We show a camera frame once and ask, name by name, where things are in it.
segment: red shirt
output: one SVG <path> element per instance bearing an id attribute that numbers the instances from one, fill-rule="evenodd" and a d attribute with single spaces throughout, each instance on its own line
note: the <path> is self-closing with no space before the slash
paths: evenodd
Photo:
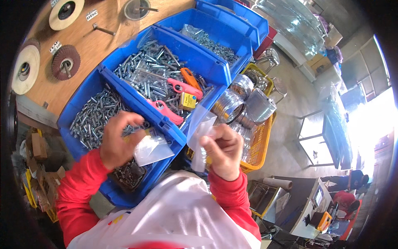
<path id="1" fill-rule="evenodd" d="M 337 192 L 334 197 L 333 201 L 339 204 L 339 210 L 346 212 L 344 219 L 348 220 L 353 212 L 348 212 L 348 207 L 356 201 L 355 196 L 351 193 L 348 193 L 344 190 Z"/>
<path id="2" fill-rule="evenodd" d="M 106 180 L 109 172 L 102 164 L 100 150 L 94 149 L 76 162 L 72 170 L 67 171 L 61 180 L 57 189 L 59 198 L 56 208 L 66 247 L 73 238 L 88 231 L 100 220 L 90 208 L 89 201 L 91 195 L 95 194 L 101 183 Z M 241 172 L 238 179 L 229 182 L 211 171 L 208 180 L 211 192 L 224 211 L 237 225 L 261 241 L 259 227 L 252 219 L 249 209 L 247 176 Z"/>

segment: paper roll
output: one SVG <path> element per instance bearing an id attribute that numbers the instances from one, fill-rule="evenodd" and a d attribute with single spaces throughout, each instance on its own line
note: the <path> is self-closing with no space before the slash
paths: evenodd
<path id="1" fill-rule="evenodd" d="M 53 30 L 62 30 L 72 24 L 83 10 L 84 0 L 59 0 L 50 13 L 49 23 Z"/>
<path id="2" fill-rule="evenodd" d="M 18 55 L 12 78 L 12 90 L 16 94 L 27 93 L 39 74 L 40 53 L 36 46 L 28 45 Z"/>
<path id="3" fill-rule="evenodd" d="M 264 178 L 263 183 L 271 187 L 281 187 L 285 190 L 290 190 L 293 187 L 293 182 L 288 180 L 280 180 L 274 178 Z"/>

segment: metal stool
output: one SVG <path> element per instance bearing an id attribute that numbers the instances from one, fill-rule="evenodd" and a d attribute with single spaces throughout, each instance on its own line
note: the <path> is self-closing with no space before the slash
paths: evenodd
<path id="1" fill-rule="evenodd" d="M 263 57 L 261 57 L 257 62 L 262 63 L 266 61 L 269 61 L 269 67 L 264 71 L 264 73 L 268 74 L 272 68 L 280 64 L 279 55 L 275 49 L 267 48 L 263 52 Z"/>
<path id="2" fill-rule="evenodd" d="M 274 87 L 272 88 L 270 95 L 273 92 L 277 92 L 280 95 L 282 95 L 282 98 L 280 100 L 278 100 L 277 102 L 275 102 L 275 104 L 278 104 L 287 95 L 287 88 L 286 88 L 286 85 L 283 84 L 283 82 L 279 78 L 275 77 L 272 79 L 272 81 L 274 83 Z"/>

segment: hand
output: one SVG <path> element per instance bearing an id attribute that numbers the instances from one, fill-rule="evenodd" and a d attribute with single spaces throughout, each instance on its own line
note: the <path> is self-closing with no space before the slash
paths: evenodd
<path id="1" fill-rule="evenodd" d="M 226 124 L 213 126 L 214 133 L 200 138 L 200 145 L 212 160 L 211 170 L 227 181 L 240 175 L 243 138 Z"/>
<path id="2" fill-rule="evenodd" d="M 120 111 L 117 116 L 109 119 L 99 148 L 99 156 L 106 169 L 113 170 L 132 159 L 134 148 L 146 133 L 139 130 L 123 138 L 123 129 L 127 125 L 142 125 L 143 122 L 144 118 L 141 115 L 125 111 Z"/>

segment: wall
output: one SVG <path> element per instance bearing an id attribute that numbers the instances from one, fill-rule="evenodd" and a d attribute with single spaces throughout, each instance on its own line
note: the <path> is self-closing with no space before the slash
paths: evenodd
<path id="1" fill-rule="evenodd" d="M 344 58 L 341 77 L 347 88 L 362 81 L 367 100 L 370 101 L 390 87 L 369 25 L 364 25 L 355 32 L 341 47 L 341 52 Z"/>
<path id="2" fill-rule="evenodd" d="M 352 0 L 313 0 L 321 16 L 332 23 L 343 36 L 339 45 L 344 44 L 366 21 L 365 15 Z"/>

